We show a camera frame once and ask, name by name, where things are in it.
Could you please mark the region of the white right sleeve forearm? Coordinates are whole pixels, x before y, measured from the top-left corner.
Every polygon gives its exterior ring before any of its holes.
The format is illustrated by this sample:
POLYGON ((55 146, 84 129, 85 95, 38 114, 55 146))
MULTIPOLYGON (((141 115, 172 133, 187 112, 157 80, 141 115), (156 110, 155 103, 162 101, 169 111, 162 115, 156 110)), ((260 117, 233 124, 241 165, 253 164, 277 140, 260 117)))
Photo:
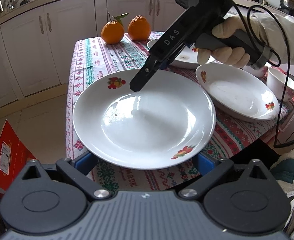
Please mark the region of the white right sleeve forearm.
POLYGON ((281 63, 294 65, 294 17, 256 12, 250 21, 257 37, 280 57, 281 63))

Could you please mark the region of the right hand in cream glove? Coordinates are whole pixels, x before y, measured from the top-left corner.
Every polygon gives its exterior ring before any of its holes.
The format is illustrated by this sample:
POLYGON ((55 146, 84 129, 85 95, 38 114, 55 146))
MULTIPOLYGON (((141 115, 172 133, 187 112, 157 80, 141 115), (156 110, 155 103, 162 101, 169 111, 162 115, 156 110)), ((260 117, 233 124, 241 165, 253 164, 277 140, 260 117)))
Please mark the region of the right hand in cream glove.
MULTIPOLYGON (((212 34, 218 38, 228 38, 238 29, 245 31, 244 24, 239 16, 233 16, 215 26, 212 29, 212 34)), ((246 53, 242 47, 236 47, 233 49, 231 47, 223 47, 214 51, 199 48, 197 52, 198 64, 205 64, 211 56, 221 63, 237 68, 243 68, 250 61, 250 55, 246 53)))

